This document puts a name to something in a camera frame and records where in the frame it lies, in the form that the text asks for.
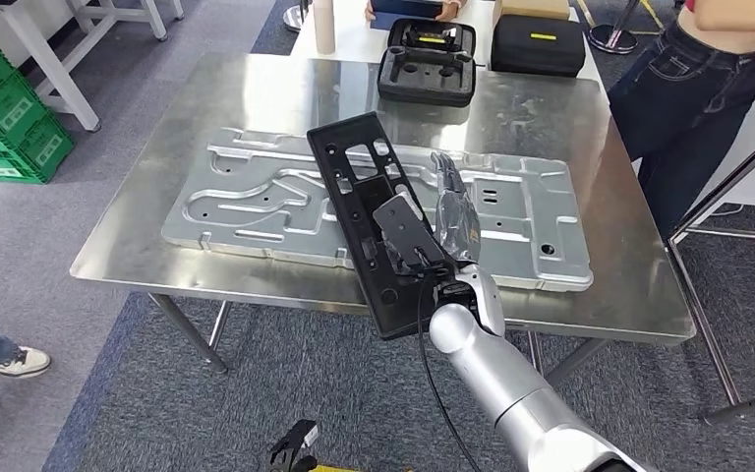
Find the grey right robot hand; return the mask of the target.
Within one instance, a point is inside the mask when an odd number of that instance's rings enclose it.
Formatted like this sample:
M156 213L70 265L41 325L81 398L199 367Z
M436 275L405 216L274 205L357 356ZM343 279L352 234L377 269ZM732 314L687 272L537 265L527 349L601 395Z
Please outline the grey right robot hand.
M431 153L436 168L437 240L458 262L476 263L481 254L481 226L478 213L454 161L444 152Z

